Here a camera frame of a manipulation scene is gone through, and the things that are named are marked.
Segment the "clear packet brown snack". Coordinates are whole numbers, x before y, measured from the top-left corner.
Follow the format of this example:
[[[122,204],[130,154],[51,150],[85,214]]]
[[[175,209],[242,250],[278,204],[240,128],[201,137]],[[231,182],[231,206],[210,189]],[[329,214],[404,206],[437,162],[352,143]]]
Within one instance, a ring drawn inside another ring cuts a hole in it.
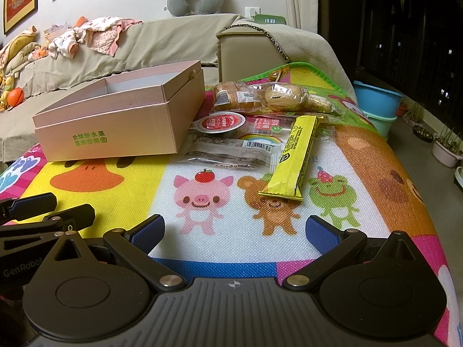
[[[282,150],[282,144],[190,134],[175,158],[198,165],[273,173]]]

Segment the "green digital clock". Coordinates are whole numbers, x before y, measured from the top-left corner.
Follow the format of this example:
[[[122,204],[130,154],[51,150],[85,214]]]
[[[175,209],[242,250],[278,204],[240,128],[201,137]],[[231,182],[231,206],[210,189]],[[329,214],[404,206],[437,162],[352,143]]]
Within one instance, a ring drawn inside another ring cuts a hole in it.
[[[286,25],[286,19],[284,16],[276,16],[269,14],[256,14],[252,18],[254,23],[258,24],[283,24]]]

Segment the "packaged sliced bread loaf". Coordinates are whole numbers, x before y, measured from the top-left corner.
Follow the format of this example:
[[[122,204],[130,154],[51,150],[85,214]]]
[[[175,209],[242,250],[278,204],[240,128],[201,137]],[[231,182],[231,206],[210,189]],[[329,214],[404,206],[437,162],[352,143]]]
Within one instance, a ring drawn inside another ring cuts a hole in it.
[[[244,82],[221,82],[213,88],[213,112],[231,110],[245,115],[265,113],[264,90]]]

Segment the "orange toy ball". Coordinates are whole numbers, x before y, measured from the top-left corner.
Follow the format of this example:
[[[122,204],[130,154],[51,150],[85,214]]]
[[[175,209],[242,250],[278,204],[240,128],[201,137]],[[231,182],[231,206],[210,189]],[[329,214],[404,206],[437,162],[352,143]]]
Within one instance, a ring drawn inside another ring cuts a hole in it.
[[[17,107],[24,100],[24,91],[22,88],[14,88],[7,95],[7,102],[10,107]]]

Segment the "red white snack packet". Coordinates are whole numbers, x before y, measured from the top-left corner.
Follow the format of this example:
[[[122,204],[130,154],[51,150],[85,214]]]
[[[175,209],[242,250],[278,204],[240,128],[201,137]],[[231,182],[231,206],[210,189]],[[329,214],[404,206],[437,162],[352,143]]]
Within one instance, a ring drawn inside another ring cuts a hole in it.
[[[289,137],[294,123],[294,118],[248,116],[237,136],[271,136],[283,141]]]

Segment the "blue plastic basin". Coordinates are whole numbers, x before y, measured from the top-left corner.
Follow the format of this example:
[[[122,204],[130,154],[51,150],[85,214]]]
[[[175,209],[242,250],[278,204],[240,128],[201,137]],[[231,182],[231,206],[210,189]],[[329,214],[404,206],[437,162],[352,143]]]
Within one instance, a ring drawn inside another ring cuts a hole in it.
[[[354,81],[354,90],[361,110],[381,117],[395,117],[403,94]]]

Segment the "bag of brown eggs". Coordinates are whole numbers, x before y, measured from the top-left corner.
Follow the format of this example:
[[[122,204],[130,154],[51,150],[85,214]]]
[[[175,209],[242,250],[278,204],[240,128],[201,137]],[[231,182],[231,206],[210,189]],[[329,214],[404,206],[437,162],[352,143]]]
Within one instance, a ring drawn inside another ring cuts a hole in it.
[[[290,66],[280,67],[268,75],[270,82],[289,82],[290,81]]]

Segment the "white flower pot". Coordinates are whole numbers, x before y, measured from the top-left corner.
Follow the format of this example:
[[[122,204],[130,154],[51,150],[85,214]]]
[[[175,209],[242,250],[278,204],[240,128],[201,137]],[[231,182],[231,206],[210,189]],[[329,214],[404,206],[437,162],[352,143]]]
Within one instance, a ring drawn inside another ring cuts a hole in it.
[[[461,154],[455,154],[451,152],[437,140],[435,140],[432,144],[432,155],[442,165],[448,168],[455,168],[458,162],[462,160]]]

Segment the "pink baby clothes pile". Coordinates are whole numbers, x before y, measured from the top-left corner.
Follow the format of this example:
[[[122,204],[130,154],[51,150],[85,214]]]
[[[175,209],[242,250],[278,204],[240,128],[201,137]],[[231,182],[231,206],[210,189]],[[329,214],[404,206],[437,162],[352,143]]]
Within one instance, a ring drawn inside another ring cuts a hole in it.
[[[59,54],[73,59],[80,44],[97,53],[114,56],[118,50],[120,34],[140,23],[142,21],[117,16],[103,16],[84,21],[80,26],[68,28],[46,45],[36,46],[27,59],[36,61],[47,56],[56,59]]]

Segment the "pink cardboard gift box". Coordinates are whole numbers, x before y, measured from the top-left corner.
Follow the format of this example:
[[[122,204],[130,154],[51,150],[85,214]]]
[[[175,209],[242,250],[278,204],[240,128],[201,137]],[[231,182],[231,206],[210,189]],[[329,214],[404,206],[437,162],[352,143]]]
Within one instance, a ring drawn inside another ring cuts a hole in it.
[[[33,117],[49,161],[175,154],[203,104],[199,61],[104,77]]]

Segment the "white wall socket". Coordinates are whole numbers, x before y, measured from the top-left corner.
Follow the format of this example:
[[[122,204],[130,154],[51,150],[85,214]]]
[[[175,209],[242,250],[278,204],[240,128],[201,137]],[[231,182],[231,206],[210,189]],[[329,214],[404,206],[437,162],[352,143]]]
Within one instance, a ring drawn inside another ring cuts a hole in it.
[[[260,7],[258,7],[258,6],[246,6],[244,12],[245,12],[245,14],[244,14],[245,18],[253,19],[253,18],[255,18],[256,15],[260,14]]]

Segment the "packaged round bun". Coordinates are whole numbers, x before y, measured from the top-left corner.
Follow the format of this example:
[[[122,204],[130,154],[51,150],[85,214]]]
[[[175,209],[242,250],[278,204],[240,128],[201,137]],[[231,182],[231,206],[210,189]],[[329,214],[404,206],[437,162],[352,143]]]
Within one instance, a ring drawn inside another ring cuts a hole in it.
[[[274,112],[316,112],[333,114],[336,107],[328,99],[290,83],[273,83],[262,96],[262,104]]]

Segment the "teal plastic basin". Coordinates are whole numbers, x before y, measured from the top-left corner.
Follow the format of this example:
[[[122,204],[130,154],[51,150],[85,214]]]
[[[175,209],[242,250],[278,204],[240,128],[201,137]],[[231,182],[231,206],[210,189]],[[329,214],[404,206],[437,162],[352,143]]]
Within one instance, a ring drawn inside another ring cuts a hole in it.
[[[388,133],[391,128],[392,123],[397,120],[397,117],[382,117],[379,115],[371,114],[369,112],[363,111],[364,115],[368,117],[369,121],[377,129],[379,134],[385,139],[388,140]]]

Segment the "yellow snack bar packet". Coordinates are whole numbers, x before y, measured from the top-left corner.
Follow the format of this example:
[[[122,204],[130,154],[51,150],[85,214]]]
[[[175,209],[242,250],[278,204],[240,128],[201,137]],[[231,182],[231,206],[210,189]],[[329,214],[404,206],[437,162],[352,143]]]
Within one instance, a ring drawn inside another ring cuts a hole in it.
[[[303,201],[301,189],[318,127],[317,116],[297,117],[271,179],[259,192],[261,196]]]

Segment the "red lid jelly cup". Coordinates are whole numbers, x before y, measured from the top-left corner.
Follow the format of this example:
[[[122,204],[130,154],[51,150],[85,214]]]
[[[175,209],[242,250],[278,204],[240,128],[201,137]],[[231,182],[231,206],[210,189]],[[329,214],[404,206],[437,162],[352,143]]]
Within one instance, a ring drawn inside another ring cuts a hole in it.
[[[188,131],[216,136],[233,132],[245,123],[246,118],[243,115],[232,111],[221,111],[193,121]]]

